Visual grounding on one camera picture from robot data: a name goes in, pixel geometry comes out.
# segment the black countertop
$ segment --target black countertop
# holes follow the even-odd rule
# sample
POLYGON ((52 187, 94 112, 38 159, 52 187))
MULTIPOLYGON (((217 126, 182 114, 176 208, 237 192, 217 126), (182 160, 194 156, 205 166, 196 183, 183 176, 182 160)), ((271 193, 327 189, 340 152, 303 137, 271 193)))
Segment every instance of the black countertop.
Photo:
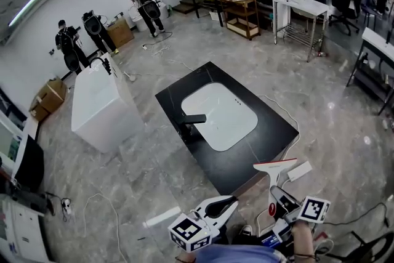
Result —
POLYGON ((253 110, 259 120, 252 132, 224 152, 212 149, 195 127, 192 135, 183 139, 219 193, 230 195, 258 173, 253 168, 254 163, 275 159, 297 137, 298 131, 237 80, 208 62, 156 94, 178 133, 180 130, 174 118, 184 114, 182 101, 194 91, 213 82, 221 83, 232 91, 253 110))

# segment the sink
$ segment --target sink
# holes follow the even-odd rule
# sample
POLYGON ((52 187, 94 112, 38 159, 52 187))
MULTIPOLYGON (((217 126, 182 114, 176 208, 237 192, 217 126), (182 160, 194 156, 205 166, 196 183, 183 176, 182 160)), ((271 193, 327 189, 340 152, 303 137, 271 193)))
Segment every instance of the sink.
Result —
POLYGON ((195 124, 212 149, 230 149, 257 126, 257 115, 223 84, 210 83, 186 97, 181 104, 186 115, 205 114, 205 123, 195 124))

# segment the blue shirt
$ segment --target blue shirt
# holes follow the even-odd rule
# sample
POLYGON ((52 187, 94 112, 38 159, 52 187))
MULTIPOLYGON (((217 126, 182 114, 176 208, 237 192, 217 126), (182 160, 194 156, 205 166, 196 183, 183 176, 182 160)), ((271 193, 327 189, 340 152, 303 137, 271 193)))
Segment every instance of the blue shirt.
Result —
POLYGON ((264 246, 210 245, 196 253, 196 263, 280 263, 286 258, 264 246))

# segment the gray tile floor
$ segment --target gray tile floor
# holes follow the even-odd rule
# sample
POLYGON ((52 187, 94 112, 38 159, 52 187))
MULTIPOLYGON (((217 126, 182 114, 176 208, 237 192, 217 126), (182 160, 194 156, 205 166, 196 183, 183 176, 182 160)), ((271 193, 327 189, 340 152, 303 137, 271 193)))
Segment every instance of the gray tile floor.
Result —
MULTIPOLYGON (((39 143, 46 169, 42 186, 71 198, 73 207, 66 223, 56 200, 58 214, 46 216, 56 261, 122 261, 116 215, 107 200, 99 196, 90 200, 84 231, 83 210, 96 193, 107 196, 119 214, 121 249, 128 262, 174 261, 179 250, 170 243, 166 229, 174 218, 149 229, 143 223, 176 206, 188 211, 218 193, 172 128, 155 94, 189 73, 187 67, 195 69, 208 61, 253 93, 276 99, 299 122, 301 138, 287 158, 297 157, 300 163, 309 160, 313 170, 285 189, 299 199, 317 195, 331 200, 328 221, 353 219, 393 193, 393 133, 384 130, 383 115, 376 116, 379 102, 356 85, 345 88, 354 60, 348 50, 326 41, 329 57, 306 63, 306 47, 288 39, 274 45, 269 31, 248 41, 209 17, 198 20, 193 13, 174 14, 164 25, 174 35, 152 51, 141 45, 153 39, 136 33, 115 56, 123 71, 141 74, 129 82, 129 88, 145 122, 143 133, 127 139, 115 152, 99 153, 71 132, 72 89, 62 107, 42 125, 39 143), (167 46, 163 54, 153 55, 167 46)), ((295 124, 276 104, 264 101, 295 124)), ((264 178, 240 197, 238 212, 228 225, 230 232, 245 222, 254 225, 256 215, 267 206, 267 188, 264 178)), ((388 207, 394 223, 392 201, 388 207)), ((353 225, 320 230, 341 240, 354 229, 371 240, 386 231, 383 218, 379 208, 353 225)), ((260 221, 262 227, 269 223, 264 216, 260 221)))

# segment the ceiling light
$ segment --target ceiling light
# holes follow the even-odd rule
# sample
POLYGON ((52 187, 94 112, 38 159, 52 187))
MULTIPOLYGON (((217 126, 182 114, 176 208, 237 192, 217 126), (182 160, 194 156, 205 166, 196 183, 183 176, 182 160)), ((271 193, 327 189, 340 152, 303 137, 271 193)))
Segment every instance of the ceiling light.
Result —
POLYGON ((18 14, 15 16, 14 19, 12 19, 12 21, 8 24, 8 26, 13 25, 19 18, 20 16, 32 5, 32 3, 34 3, 35 0, 29 0, 29 2, 27 4, 25 4, 25 6, 22 8, 22 10, 20 12, 18 12, 18 14))

